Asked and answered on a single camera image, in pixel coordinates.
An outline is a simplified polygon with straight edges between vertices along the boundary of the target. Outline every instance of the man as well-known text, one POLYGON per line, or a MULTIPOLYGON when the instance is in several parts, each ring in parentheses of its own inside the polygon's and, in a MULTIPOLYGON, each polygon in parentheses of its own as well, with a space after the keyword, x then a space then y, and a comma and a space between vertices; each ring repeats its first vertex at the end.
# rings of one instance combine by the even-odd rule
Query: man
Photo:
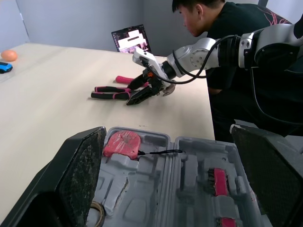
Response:
MULTIPOLYGON (((185 26, 195 36, 208 32, 212 39, 243 35, 289 22, 267 8, 235 4, 225 0, 173 0, 185 26)), ((292 71, 302 72, 302 61, 292 71)), ((239 67, 216 68, 206 72, 216 140, 233 142, 229 133, 236 120, 256 124, 282 136, 303 135, 302 127, 272 120, 254 102, 250 73, 239 67)), ((288 122, 303 123, 303 76, 254 69, 257 101, 268 115, 288 122)))

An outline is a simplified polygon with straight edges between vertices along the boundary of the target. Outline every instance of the gray wall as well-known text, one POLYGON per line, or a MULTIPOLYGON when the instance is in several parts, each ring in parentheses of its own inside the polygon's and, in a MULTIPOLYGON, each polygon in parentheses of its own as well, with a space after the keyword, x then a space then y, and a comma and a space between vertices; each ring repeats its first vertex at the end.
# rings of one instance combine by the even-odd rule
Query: gray wall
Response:
MULTIPOLYGON (((258 0, 229 1, 258 4, 258 0)), ((155 55, 168 56, 172 50, 194 44, 206 36, 205 33, 194 38, 183 26, 182 16, 172 13, 171 4, 172 0, 144 0, 144 27, 155 55)))
POLYGON ((28 42, 15 0, 0 0, 0 52, 28 42))
POLYGON ((296 23, 303 14, 303 0, 268 0, 267 8, 296 23))
POLYGON ((31 42, 116 51, 111 32, 143 24, 142 0, 17 0, 31 42))

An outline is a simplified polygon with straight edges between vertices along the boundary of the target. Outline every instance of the pink pliers handle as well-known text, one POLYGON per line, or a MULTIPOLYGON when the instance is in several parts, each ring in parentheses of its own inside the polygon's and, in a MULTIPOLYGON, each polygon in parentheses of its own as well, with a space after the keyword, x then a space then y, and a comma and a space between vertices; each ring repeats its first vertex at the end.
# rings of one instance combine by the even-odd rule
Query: pink pliers handle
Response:
POLYGON ((127 77, 122 77, 122 76, 117 76, 116 77, 116 82, 120 84, 130 84, 133 81, 133 78, 127 78, 127 77))

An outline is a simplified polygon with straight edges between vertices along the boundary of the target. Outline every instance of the robotic arm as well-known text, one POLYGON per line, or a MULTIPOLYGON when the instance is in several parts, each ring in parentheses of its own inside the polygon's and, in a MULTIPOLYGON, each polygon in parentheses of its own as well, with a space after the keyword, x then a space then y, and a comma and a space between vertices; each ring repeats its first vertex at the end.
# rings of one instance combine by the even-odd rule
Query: robotic arm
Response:
POLYGON ((160 92, 164 96, 171 94, 175 84, 178 84, 172 81, 175 77, 180 78, 189 72, 200 70, 203 65, 204 70, 237 66, 284 71, 302 55, 303 16, 295 25, 274 25, 242 37, 228 36, 219 41, 202 38, 194 45, 175 51, 163 64, 159 64, 151 53, 137 48, 133 61, 147 69, 129 88, 138 89, 146 82, 150 85, 133 95, 127 104, 138 104, 160 92))

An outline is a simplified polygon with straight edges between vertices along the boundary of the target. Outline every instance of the table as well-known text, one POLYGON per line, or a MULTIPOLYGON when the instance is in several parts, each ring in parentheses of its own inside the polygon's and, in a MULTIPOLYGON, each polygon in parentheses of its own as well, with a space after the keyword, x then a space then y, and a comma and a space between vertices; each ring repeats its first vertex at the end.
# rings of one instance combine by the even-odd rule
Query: table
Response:
MULTIPOLYGON (((98 126, 129 127, 214 140, 205 79, 136 106, 90 98, 95 86, 121 86, 143 67, 131 54, 24 44, 10 73, 0 75, 0 223, 36 173, 70 136, 98 126)), ((166 58, 157 57, 159 62, 166 58)))

